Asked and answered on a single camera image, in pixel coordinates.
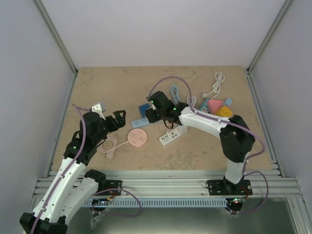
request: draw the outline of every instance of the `blue cable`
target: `blue cable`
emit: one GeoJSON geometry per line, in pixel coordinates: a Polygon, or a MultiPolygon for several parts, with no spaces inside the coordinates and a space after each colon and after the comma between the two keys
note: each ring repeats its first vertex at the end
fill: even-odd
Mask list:
{"type": "Polygon", "coordinates": [[[170,86],[170,93],[174,100],[174,105],[176,105],[180,101],[179,89],[177,88],[176,85],[173,84],[170,86]]]}

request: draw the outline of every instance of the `mounting plate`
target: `mounting plate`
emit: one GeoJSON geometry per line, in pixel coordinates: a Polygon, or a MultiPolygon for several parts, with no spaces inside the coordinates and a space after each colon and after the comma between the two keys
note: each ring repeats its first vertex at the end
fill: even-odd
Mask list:
{"type": "MultiPolygon", "coordinates": [[[[122,189],[122,180],[106,180],[105,189],[122,189]]],[[[121,194],[121,191],[113,192],[116,194],[116,196],[119,196],[121,194]]],[[[110,192],[104,192],[98,195],[111,196],[112,194],[110,192]]]]}
{"type": "Polygon", "coordinates": [[[222,179],[213,179],[213,180],[207,180],[206,182],[206,188],[209,191],[210,196],[219,196],[219,195],[241,195],[246,196],[246,191],[248,191],[248,195],[253,194],[252,186],[250,184],[250,181],[247,179],[244,179],[240,182],[239,187],[230,193],[227,188],[225,187],[222,179]]]}

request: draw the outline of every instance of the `metal floor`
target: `metal floor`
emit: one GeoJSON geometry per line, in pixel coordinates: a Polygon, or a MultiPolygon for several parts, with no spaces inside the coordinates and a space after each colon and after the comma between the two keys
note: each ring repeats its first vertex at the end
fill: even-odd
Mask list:
{"type": "MultiPolygon", "coordinates": [[[[261,199],[248,199],[244,210],[261,199]]],[[[137,209],[114,209],[134,214],[137,209]]],[[[233,217],[223,208],[146,208],[136,218],[106,216],[90,229],[91,211],[81,208],[67,234],[296,234],[287,201],[269,199],[258,211],[233,217]]]]}

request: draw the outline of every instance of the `round power strip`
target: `round power strip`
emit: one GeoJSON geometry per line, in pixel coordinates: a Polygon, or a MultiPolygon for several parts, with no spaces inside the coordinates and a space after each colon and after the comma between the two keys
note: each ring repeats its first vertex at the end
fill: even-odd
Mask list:
{"type": "Polygon", "coordinates": [[[143,129],[135,128],[128,134],[128,141],[136,148],[142,147],[146,143],[147,135],[143,129]]]}

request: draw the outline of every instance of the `white power strip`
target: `white power strip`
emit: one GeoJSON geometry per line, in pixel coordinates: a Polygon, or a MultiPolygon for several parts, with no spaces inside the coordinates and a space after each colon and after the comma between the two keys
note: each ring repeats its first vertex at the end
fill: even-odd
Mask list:
{"type": "Polygon", "coordinates": [[[161,142],[161,144],[166,145],[186,132],[187,126],[177,126],[175,129],[172,129],[171,131],[160,137],[159,141],[161,142]]]}

